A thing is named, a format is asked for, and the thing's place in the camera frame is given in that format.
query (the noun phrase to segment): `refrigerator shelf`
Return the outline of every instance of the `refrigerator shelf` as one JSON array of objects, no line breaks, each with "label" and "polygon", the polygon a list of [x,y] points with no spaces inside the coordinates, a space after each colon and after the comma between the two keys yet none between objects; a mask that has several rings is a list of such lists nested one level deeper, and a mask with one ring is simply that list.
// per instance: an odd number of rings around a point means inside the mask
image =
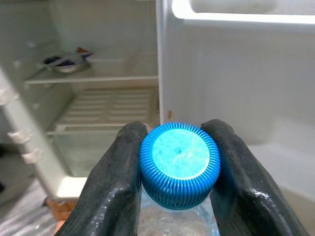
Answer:
[{"label": "refrigerator shelf", "polygon": [[80,93],[47,134],[94,132],[141,121],[155,125],[156,88],[87,89]]},{"label": "refrigerator shelf", "polygon": [[108,73],[87,70],[62,74],[43,69],[24,81],[27,85],[52,83],[77,83],[98,81],[158,80],[156,52],[140,52],[127,61],[123,68],[110,68]]}]

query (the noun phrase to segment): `refrigerator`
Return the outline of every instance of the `refrigerator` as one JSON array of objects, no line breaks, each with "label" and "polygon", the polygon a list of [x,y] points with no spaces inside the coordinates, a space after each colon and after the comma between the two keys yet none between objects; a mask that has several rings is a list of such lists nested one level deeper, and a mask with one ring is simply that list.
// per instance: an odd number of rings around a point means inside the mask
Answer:
[{"label": "refrigerator", "polygon": [[[96,63],[69,74],[43,66],[78,47]],[[57,201],[79,197],[124,124],[218,118],[311,228],[314,75],[306,0],[0,0],[8,135]]]}]

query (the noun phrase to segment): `water bottle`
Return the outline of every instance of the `water bottle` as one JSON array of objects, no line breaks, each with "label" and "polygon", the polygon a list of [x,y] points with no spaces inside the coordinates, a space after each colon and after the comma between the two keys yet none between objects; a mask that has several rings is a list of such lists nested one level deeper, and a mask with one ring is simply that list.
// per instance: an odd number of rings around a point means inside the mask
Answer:
[{"label": "water bottle", "polygon": [[219,236],[209,193],[220,172],[213,139],[185,123],[154,129],[140,150],[138,236]]}]

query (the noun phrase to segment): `blue bottle cap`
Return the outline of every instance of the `blue bottle cap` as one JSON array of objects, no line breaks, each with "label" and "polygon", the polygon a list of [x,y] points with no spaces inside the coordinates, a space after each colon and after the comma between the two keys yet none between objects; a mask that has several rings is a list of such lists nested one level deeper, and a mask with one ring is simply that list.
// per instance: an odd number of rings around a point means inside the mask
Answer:
[{"label": "blue bottle cap", "polygon": [[167,123],[142,142],[140,168],[143,187],[157,204],[187,210],[208,197],[220,173],[219,151],[203,130]]}]

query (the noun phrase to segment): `floor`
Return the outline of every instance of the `floor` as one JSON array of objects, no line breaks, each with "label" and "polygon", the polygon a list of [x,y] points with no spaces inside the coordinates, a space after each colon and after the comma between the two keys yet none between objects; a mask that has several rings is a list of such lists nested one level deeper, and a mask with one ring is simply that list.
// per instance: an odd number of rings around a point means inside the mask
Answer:
[{"label": "floor", "polygon": [[56,221],[43,206],[46,194],[35,178],[32,165],[17,154],[0,158],[0,236],[52,236]]}]

